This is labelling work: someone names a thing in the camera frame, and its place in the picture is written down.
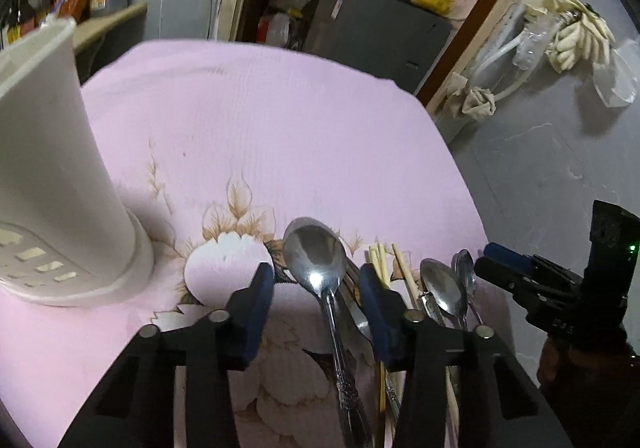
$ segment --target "small spoon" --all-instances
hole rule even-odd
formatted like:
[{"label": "small spoon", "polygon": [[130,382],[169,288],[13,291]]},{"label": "small spoon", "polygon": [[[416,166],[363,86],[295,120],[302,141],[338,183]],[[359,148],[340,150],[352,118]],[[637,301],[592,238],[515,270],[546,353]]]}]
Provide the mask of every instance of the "small spoon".
[{"label": "small spoon", "polygon": [[425,258],[420,263],[420,278],[424,288],[433,294],[438,307],[455,317],[460,328],[468,331],[466,290],[451,268],[432,258]]},{"label": "small spoon", "polygon": [[454,255],[451,268],[465,287],[466,299],[468,300],[471,312],[476,316],[478,323],[482,325],[484,322],[474,303],[474,296],[476,294],[476,272],[474,271],[474,260],[471,257],[471,253],[467,250],[460,250],[459,253]]},{"label": "small spoon", "polygon": [[347,255],[338,237],[322,222],[308,217],[294,219],[284,232],[282,246],[293,278],[318,298],[324,311],[334,351],[340,427],[347,448],[371,448],[372,436],[355,379],[336,323],[335,292],[347,270]]}]

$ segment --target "refrigerator sticker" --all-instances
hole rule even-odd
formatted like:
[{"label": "refrigerator sticker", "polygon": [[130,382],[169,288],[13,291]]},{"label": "refrigerator sticker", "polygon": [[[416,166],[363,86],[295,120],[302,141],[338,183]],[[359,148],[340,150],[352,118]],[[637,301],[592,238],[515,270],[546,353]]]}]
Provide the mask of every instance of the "refrigerator sticker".
[{"label": "refrigerator sticker", "polygon": [[334,20],[336,19],[336,17],[338,16],[338,13],[340,12],[341,7],[342,7],[342,0],[336,0],[334,10],[331,12],[331,18],[333,18]]}]

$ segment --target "wooden shelf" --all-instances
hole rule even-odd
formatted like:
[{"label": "wooden shelf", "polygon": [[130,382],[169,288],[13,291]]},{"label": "wooden shelf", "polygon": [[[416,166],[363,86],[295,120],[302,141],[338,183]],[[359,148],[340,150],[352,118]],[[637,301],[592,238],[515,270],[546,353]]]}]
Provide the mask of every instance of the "wooden shelf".
[{"label": "wooden shelf", "polygon": [[73,44],[76,54],[87,49],[92,43],[97,42],[105,36],[110,30],[124,24],[127,20],[146,13],[146,2],[134,4],[121,11],[110,14],[109,16],[100,16],[90,18],[86,22],[82,22],[76,27],[74,32]]}]

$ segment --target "white utensil holder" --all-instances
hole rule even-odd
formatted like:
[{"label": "white utensil holder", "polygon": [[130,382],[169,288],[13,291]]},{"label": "white utensil holder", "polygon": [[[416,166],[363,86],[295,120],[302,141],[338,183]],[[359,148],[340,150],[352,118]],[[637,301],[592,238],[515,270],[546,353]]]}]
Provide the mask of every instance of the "white utensil holder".
[{"label": "white utensil holder", "polygon": [[0,290],[56,306],[126,300],[154,263],[95,144],[75,27],[52,22],[0,53]]}]

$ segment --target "screw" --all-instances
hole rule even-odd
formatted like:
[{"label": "screw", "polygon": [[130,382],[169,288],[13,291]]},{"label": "screw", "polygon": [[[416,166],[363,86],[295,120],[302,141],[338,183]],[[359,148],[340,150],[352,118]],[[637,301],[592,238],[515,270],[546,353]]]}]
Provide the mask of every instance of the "screw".
[{"label": "screw", "polygon": [[476,334],[485,340],[491,338],[494,335],[494,330],[488,325],[479,325],[476,327]]},{"label": "screw", "polygon": [[417,309],[407,309],[404,311],[404,319],[411,323],[420,323],[424,320],[424,313]]},{"label": "screw", "polygon": [[209,320],[213,323],[224,323],[231,318],[231,314],[224,309],[217,309],[213,313],[209,314]]},{"label": "screw", "polygon": [[149,323],[143,326],[142,329],[138,331],[138,334],[143,338],[153,338],[159,332],[160,332],[160,329],[156,325]]}]

